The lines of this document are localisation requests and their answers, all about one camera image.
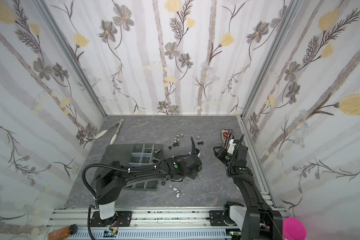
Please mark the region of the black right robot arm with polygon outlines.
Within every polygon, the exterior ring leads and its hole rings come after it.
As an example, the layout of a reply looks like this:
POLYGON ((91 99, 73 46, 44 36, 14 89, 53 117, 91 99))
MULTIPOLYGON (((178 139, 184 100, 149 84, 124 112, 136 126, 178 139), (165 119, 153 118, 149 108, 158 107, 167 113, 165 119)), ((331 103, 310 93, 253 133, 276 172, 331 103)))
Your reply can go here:
POLYGON ((224 220, 236 224, 242 240, 282 240, 283 218, 273 210, 255 184, 254 174, 247 167, 248 147, 236 145, 233 154, 224 147, 214 147, 215 156, 226 166, 227 177, 240 190, 245 204, 226 202, 224 220))

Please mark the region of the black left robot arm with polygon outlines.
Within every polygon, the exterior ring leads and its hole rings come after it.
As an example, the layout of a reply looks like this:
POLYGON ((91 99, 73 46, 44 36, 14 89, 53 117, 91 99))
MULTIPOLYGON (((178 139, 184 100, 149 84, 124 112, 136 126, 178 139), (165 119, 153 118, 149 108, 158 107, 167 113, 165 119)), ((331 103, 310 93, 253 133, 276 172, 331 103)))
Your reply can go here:
POLYGON ((175 156, 169 159, 154 159, 152 164, 144 166, 121 166, 114 161, 109 165, 90 164, 82 170, 82 181, 95 199, 95 209, 102 221, 115 217, 115 201, 122 189, 143 182, 171 181, 181 182, 185 178, 194 180, 202 170, 202 161, 195 153, 175 156), (89 169, 101 169, 94 179, 92 188, 86 178, 89 169))

